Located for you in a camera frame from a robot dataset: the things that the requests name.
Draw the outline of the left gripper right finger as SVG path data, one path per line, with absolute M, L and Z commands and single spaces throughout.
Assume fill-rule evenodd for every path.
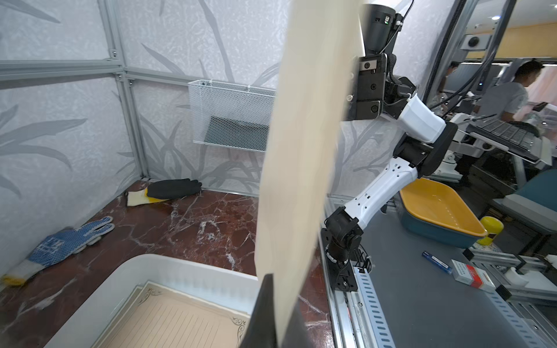
M 300 312 L 299 305 L 294 306 L 287 326 L 287 348 L 313 348 L 308 335 L 305 319 Z

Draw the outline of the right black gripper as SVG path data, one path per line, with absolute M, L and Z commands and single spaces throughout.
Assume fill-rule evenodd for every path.
M 362 57 L 349 94 L 346 121 L 374 120 L 382 115 L 398 119 L 416 86 L 394 74 L 397 57 L 380 54 Z

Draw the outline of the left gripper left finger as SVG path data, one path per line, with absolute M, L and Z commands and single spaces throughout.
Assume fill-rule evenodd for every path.
M 266 274 L 261 283 L 240 348 L 276 348 L 276 325 L 274 315 L 274 277 Z

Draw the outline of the beige stationery sheet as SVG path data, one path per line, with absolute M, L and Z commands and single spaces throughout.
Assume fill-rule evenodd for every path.
M 255 268 L 274 277 L 278 347 L 303 287 L 324 214 L 361 45 L 361 1 L 293 1 L 265 151 Z

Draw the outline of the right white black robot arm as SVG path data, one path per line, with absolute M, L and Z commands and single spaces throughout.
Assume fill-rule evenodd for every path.
M 352 257 L 361 245 L 364 229 L 400 190 L 438 169 L 458 130 L 420 100 L 409 79 L 393 75 L 395 61 L 395 55 L 382 53 L 358 62 L 350 116 L 371 120 L 385 115 L 404 134 L 384 170 L 324 221 L 321 240 L 333 290 L 357 291 Z

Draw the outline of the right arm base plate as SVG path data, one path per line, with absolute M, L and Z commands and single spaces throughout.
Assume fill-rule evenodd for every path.
M 361 235 L 356 235 L 348 247 L 338 246 L 332 234 L 325 228 L 321 229 L 320 238 L 324 247 L 325 274 L 328 276 L 331 289 L 342 292 L 358 291 L 352 256 L 361 244 Z

